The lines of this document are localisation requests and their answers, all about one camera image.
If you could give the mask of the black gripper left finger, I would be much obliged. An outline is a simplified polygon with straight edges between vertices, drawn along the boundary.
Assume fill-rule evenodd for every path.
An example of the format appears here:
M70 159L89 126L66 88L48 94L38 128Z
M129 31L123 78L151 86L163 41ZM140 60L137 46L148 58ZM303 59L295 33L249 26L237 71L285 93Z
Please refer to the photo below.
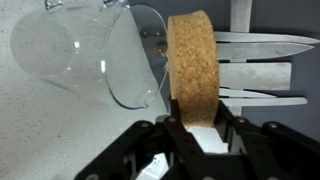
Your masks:
M160 153L165 154L169 175L177 173L189 179L195 178L192 166L203 151L182 125L182 113L176 100L170 101L169 115L155 124L146 120L133 123L74 180L136 180Z

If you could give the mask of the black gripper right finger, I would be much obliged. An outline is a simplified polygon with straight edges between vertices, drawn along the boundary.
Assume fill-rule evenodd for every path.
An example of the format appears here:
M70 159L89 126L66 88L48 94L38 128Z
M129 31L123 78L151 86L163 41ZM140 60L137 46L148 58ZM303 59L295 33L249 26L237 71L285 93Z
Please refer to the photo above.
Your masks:
M320 143L282 123L256 126L224 103L214 122L227 144L210 154L201 180L320 180Z

